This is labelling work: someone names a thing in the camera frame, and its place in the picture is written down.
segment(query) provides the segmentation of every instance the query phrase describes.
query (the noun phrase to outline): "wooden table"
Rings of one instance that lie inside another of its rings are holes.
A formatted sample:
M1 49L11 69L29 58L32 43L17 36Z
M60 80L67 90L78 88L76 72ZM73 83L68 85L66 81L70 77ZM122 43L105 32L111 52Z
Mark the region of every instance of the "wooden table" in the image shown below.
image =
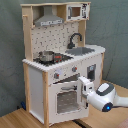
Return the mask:
M115 85L117 94L128 97L128 89ZM77 120L87 128L116 128L128 118L128 108L114 108L108 113L103 113L89 105L89 117Z
M16 110L0 118L0 128L44 128L37 119L23 109ZM72 121L59 123L50 128L81 128Z

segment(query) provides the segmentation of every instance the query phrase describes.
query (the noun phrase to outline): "oven door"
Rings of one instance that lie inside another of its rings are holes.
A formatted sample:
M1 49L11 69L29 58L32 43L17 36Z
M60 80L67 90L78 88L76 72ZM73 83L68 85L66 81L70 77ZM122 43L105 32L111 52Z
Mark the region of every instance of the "oven door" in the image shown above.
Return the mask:
M78 81L57 83L49 87L49 123L59 123L88 116L88 108L77 103Z

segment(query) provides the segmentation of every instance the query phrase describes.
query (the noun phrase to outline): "gray wall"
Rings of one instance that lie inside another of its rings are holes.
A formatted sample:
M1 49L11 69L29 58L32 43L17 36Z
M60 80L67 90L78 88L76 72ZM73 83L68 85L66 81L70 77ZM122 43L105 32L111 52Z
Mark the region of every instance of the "gray wall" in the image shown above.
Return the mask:
M77 0L55 0L73 2ZM0 116L25 101L20 4L52 0L0 0ZM106 48L103 79L128 88L128 1L91 0L86 43Z

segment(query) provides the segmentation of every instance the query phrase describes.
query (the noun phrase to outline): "stovetop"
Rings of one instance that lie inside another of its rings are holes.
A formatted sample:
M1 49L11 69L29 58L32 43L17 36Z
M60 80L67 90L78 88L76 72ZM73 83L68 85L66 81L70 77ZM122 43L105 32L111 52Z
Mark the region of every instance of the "stovetop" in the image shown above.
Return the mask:
M73 57L70 57L67 55L63 55L63 54L60 54L60 55L62 55L62 60L60 60L60 61L54 61L53 60L53 61L44 62L44 61L41 61L40 58L33 59L33 61L48 67L48 66L52 66L52 65L55 65L58 63L62 63L62 62L67 61L69 59L73 59Z

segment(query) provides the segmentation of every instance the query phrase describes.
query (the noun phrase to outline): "toy sink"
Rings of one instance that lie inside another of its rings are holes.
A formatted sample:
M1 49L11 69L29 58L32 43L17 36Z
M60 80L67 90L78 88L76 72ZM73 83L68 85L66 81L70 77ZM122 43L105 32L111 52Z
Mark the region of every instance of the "toy sink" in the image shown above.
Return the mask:
M94 51L95 51L94 49L90 49L86 47L77 47L73 49L68 49L65 51L65 53L72 54L75 56L81 56L81 55L85 55L87 53L94 52Z

